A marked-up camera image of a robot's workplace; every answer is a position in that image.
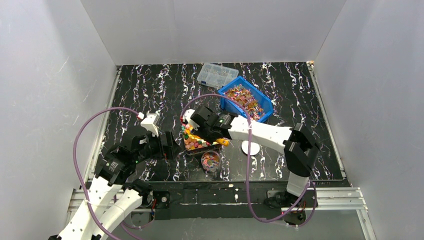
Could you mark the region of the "yellow plastic scoop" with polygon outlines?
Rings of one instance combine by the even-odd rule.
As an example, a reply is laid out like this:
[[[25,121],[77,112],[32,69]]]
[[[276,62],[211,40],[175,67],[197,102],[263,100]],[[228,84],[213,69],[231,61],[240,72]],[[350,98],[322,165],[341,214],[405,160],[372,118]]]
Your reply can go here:
[[[230,144],[230,141],[226,138],[218,138],[216,142],[225,147],[227,147]]]

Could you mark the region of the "tin tray of star candies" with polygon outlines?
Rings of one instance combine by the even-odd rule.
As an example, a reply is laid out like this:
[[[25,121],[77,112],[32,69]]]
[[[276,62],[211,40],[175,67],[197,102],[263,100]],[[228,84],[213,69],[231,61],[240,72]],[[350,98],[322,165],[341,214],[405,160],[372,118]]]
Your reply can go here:
[[[203,154],[207,151],[216,151],[222,148],[218,142],[208,143],[202,138],[191,133],[193,127],[188,123],[183,123],[181,126],[181,135],[185,152],[189,156]]]

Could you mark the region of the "blue bin of lollipops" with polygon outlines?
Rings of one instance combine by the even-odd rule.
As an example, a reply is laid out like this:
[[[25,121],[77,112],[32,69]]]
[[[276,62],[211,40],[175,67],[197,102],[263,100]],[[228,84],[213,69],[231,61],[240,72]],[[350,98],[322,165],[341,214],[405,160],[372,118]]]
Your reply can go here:
[[[260,123],[266,122],[274,114],[271,99],[241,76],[223,86],[218,93],[231,99],[220,99],[220,107],[224,111],[245,117],[246,114],[239,107],[241,105],[251,120]]]

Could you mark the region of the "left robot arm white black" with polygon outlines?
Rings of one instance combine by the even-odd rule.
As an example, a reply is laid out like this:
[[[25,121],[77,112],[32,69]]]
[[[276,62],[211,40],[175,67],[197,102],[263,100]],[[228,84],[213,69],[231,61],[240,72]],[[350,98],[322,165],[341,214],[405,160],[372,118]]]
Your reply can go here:
[[[129,185],[126,181],[137,164],[159,157],[170,160],[182,148],[172,132],[161,135],[143,127],[123,134],[111,147],[95,171],[91,186],[83,187],[85,199],[66,227],[51,240],[105,240],[132,210],[146,204],[153,193],[152,186],[140,179]]]

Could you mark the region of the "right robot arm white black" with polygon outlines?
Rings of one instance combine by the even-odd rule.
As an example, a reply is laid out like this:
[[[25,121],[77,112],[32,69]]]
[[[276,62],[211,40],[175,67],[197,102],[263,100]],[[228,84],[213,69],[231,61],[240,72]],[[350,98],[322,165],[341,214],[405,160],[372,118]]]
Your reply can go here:
[[[299,197],[306,188],[320,148],[304,124],[297,123],[294,127],[275,126],[248,121],[236,113],[216,114],[205,106],[186,110],[181,119],[193,127],[192,133],[207,142],[221,138],[251,140],[282,153],[289,170],[286,192]]]

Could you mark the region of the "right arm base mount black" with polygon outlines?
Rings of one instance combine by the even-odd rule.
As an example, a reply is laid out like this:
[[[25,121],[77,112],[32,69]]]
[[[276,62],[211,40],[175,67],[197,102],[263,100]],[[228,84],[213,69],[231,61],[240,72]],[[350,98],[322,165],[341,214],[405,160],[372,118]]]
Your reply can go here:
[[[274,195],[266,198],[264,204],[272,209],[289,208],[298,198],[288,192],[279,191]],[[305,212],[306,201],[302,198],[290,213],[286,214],[282,219],[289,225],[301,225],[306,221],[307,214]]]

